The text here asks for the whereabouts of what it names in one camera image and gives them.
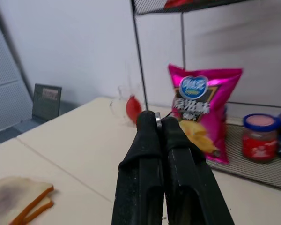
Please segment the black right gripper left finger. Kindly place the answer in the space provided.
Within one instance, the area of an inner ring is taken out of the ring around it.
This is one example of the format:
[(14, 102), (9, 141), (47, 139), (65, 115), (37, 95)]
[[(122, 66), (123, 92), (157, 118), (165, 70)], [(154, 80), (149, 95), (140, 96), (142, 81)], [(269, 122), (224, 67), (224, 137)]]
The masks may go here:
[(164, 181), (155, 113), (143, 111), (137, 133), (118, 166), (111, 225), (162, 225)]

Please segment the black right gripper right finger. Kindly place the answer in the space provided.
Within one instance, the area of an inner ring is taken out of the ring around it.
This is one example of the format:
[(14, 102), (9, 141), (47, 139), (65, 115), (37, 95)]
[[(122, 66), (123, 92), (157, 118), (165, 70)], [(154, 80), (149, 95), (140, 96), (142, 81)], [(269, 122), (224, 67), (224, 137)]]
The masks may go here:
[(203, 152), (178, 120), (161, 120), (169, 225), (235, 225)]

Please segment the clear glass with red jam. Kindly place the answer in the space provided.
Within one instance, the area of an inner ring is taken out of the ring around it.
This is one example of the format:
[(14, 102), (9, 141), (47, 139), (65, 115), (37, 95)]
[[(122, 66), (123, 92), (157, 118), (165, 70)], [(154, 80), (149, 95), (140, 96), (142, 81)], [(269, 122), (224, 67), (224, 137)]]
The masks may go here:
[(110, 102), (109, 109), (123, 125), (135, 126), (143, 106), (139, 85), (118, 86), (117, 96)]

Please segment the plain white bread slice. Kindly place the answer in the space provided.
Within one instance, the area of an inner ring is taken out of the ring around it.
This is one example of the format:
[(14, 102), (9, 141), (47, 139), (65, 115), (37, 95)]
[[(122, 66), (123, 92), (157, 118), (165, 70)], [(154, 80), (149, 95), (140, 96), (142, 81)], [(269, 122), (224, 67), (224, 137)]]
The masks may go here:
[(53, 205), (54, 202), (49, 197), (45, 197), (28, 213), (28, 215), (23, 219), (21, 225), (27, 225), (29, 222), (38, 217), (44, 211), (51, 208)]

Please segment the white bread slice with jam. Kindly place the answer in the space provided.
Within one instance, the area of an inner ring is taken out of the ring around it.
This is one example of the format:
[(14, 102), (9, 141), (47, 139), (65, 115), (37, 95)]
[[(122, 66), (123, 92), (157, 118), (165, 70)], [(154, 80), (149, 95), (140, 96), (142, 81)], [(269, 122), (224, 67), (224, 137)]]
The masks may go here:
[(29, 178), (0, 179), (0, 225), (21, 225), (28, 213), (53, 190), (53, 184)]

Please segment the pink potato chip bag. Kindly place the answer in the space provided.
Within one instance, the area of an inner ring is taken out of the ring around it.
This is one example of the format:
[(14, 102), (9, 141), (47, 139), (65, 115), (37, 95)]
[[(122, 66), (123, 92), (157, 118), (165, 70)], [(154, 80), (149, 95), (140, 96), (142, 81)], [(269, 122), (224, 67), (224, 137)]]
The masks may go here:
[(175, 96), (172, 115), (209, 160), (229, 162), (225, 145), (225, 105), (240, 80), (241, 68), (187, 71), (169, 65)]

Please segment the red jar with blue lid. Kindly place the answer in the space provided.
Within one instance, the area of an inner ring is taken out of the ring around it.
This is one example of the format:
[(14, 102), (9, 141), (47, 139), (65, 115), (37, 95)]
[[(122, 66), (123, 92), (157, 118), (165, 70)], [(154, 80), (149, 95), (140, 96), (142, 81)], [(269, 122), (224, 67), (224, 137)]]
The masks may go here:
[(259, 163), (272, 161), (278, 149), (278, 119), (269, 114), (253, 113), (243, 118), (243, 126), (243, 156)]

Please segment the dark grey box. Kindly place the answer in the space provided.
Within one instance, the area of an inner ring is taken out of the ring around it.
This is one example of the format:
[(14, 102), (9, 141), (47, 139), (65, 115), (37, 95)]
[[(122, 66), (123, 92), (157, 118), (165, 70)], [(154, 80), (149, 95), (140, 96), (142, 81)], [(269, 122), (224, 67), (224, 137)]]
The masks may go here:
[(45, 123), (59, 116), (62, 88), (36, 83), (33, 94), (32, 118)]

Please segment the red item on shelf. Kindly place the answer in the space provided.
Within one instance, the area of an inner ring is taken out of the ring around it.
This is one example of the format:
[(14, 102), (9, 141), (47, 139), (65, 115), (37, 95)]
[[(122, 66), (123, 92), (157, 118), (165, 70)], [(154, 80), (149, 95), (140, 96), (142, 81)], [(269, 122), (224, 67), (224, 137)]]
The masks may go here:
[(175, 8), (185, 4), (193, 3), (194, 0), (167, 0), (164, 8)]

